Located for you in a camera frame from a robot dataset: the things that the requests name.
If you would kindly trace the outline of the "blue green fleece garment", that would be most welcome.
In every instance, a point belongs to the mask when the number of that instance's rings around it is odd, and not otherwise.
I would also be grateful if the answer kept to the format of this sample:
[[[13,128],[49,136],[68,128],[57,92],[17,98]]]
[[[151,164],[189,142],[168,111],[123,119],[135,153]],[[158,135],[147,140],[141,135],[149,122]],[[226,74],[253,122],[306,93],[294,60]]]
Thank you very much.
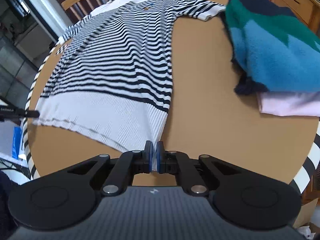
[[[319,37],[288,7],[228,0],[221,19],[242,70],[236,94],[319,92]]]

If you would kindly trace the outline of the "pink folded garment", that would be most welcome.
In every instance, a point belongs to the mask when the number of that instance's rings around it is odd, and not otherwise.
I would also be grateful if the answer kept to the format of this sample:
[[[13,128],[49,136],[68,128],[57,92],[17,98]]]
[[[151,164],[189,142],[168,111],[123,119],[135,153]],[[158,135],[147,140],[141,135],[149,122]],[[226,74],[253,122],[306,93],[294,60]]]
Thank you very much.
[[[263,114],[319,117],[319,92],[265,92],[258,93],[257,100]]]

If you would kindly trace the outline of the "black white striped sweater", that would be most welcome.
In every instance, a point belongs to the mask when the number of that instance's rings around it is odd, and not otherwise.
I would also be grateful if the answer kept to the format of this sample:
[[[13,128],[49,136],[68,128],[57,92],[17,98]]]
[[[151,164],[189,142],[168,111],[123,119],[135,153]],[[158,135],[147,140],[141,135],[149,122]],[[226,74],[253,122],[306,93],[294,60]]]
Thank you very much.
[[[37,126],[77,132],[120,152],[156,144],[173,88],[175,21],[225,10],[209,0],[115,0],[60,37],[67,42],[37,102]]]

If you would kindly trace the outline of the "wooden drawer cabinet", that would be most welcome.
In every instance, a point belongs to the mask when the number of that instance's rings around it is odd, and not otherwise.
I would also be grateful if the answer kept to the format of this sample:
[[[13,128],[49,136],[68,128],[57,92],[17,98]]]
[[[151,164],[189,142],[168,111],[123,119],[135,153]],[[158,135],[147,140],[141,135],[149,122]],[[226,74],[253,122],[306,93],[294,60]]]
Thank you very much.
[[[280,7],[288,7],[314,33],[319,31],[319,0],[272,0]]]

